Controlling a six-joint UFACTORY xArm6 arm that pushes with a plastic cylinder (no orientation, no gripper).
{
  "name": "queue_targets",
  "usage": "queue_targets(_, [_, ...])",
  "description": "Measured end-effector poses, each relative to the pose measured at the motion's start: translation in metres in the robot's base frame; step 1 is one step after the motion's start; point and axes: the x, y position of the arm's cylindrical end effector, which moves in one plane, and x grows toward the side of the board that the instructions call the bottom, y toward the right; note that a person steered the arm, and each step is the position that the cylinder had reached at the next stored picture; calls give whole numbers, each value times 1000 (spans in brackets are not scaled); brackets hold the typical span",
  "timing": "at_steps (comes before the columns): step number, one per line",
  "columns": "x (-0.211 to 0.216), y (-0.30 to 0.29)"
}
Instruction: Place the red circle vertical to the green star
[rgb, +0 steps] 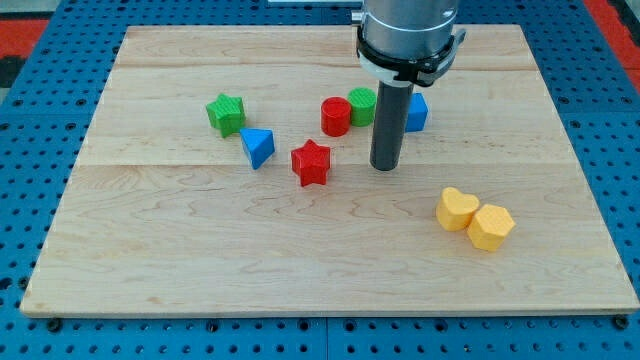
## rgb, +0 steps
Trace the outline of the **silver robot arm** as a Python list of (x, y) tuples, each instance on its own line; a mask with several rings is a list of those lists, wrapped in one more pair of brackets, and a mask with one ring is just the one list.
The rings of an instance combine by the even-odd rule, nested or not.
[(364, 0), (357, 56), (392, 87), (430, 87), (449, 70), (464, 29), (454, 31), (458, 0)]

